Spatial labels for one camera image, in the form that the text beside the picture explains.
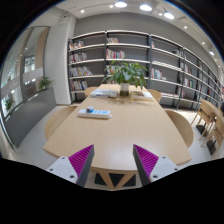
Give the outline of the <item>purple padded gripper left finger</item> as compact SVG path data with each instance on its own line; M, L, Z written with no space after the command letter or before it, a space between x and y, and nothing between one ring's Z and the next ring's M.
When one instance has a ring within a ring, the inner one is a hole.
M47 171L84 187L94 157L94 146L87 146L75 154L59 157Z

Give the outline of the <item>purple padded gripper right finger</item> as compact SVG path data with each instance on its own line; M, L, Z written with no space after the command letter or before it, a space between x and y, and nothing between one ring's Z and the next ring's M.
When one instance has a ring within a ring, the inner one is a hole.
M133 157L143 186L179 170L168 157L159 157L136 144L133 145Z

